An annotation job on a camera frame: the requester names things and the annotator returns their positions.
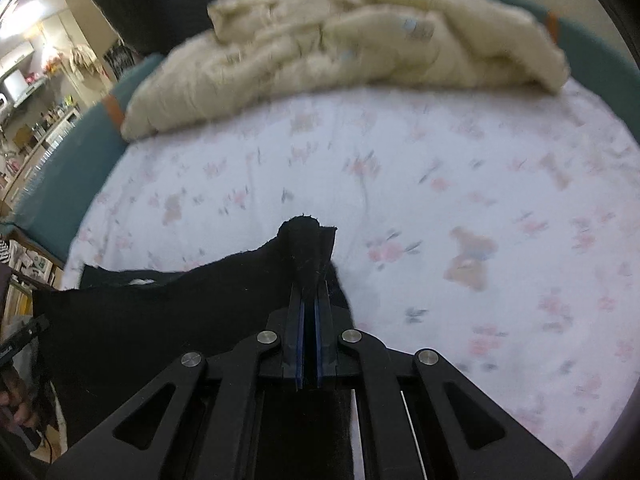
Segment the finger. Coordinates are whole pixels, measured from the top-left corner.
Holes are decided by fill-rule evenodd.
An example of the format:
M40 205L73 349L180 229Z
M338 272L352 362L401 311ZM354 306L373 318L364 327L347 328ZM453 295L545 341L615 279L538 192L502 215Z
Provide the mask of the finger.
M19 426L23 425L25 421L31 418L31 408L26 402L23 402L18 406L18 409L14 413L14 422Z
M20 378L18 372L16 372L13 367L4 368L2 370L2 378L4 379L4 384L6 384L6 387L9 390L10 404L12 406L18 406L18 404L26 398L26 386L24 381Z
M25 428L37 428L38 427L38 423L40 422L40 417L38 416L37 413L32 413L31 417L29 418L29 420L27 420L23 426Z

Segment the ceiling light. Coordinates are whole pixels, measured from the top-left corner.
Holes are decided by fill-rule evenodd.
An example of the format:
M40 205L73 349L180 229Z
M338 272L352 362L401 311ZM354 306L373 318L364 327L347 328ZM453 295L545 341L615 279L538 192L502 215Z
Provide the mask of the ceiling light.
M5 39L16 34L21 34L31 28L44 14L45 6L39 0L33 0L23 4L7 13L0 23L0 39Z

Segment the person's hand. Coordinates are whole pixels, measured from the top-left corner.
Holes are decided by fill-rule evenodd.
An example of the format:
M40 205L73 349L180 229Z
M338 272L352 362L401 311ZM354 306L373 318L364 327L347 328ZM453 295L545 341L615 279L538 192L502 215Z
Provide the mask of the person's hand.
M12 431L16 426L35 428L38 425L38 415L31 408L31 402L27 396L27 387L24 381L15 371L15 368L6 368L0 372L2 380L8 389L0 391L0 406L18 407L13 420L8 420L0 411L0 428Z

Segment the black metal bracket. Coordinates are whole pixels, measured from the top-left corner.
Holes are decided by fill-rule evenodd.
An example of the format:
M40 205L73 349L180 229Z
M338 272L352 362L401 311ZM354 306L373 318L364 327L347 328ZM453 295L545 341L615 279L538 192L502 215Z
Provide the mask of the black metal bracket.
M231 352L188 352L50 468L47 480L253 479L265 391L354 390L367 479L566 480L569 468L431 349L387 349L351 328L321 282L316 338L303 308ZM302 352L316 352L316 384L301 384Z

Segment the folded blanket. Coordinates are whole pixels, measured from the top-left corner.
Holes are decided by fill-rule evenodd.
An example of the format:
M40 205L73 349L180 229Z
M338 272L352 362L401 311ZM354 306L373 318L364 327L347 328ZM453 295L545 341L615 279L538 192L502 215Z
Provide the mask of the folded blanket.
M139 86L126 140L315 89L537 81L556 92L569 75L533 16L494 0L221 0L209 15L214 30Z

